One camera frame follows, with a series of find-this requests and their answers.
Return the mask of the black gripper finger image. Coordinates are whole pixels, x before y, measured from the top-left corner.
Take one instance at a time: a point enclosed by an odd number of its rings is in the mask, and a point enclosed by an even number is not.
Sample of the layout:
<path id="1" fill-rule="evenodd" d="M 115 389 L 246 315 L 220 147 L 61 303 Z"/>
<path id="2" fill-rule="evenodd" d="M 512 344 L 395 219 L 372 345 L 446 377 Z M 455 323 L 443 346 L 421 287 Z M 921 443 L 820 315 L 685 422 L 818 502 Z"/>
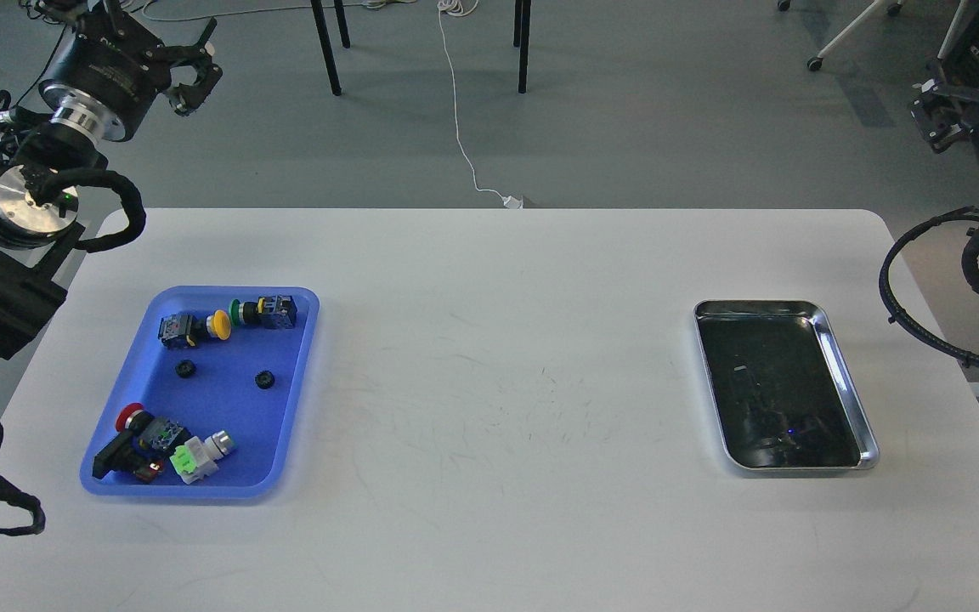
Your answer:
<path id="1" fill-rule="evenodd" d="M 168 89 L 168 104 L 175 115 L 190 116 L 201 108 L 223 76 L 220 65 L 210 62 L 206 65 L 193 65 L 195 80 L 180 82 Z"/>

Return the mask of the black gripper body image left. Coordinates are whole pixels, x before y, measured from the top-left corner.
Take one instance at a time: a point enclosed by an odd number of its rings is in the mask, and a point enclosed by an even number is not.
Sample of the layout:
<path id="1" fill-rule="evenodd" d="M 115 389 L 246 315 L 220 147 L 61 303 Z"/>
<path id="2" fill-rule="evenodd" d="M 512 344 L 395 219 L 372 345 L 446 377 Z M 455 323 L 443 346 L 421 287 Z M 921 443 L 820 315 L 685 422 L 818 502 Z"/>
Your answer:
<path id="1" fill-rule="evenodd" d="M 170 65 L 146 55 L 162 45 L 121 8 L 79 15 L 70 45 L 38 87 L 54 112 L 52 123 L 92 143 L 130 140 L 156 97 L 171 87 Z"/>

